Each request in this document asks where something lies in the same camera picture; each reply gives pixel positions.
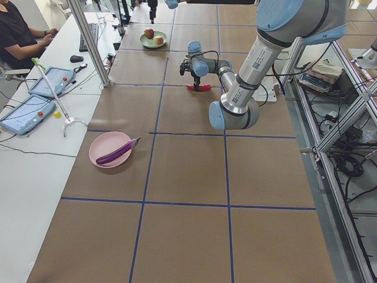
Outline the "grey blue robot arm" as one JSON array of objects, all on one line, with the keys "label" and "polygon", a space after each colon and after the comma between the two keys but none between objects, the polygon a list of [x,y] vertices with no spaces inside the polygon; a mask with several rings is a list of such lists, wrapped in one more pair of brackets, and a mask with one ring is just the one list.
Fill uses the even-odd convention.
[{"label": "grey blue robot arm", "polygon": [[209,72],[218,75],[225,93],[209,107],[209,120],[216,130],[252,127],[259,118],[253,93],[284,48],[296,38],[303,45],[332,42],[343,37],[348,20],[348,1],[260,1],[257,37],[237,74],[227,61],[201,58]]},{"label": "grey blue robot arm", "polygon": [[193,84],[187,85],[189,89],[196,92],[211,90],[210,84],[201,84],[201,78],[208,74],[217,75],[221,86],[226,92],[239,85],[231,62],[221,60],[217,51],[203,52],[199,41],[190,41],[187,46],[187,52],[186,58],[179,66],[179,73],[181,76],[185,73],[190,73],[192,76]]}]

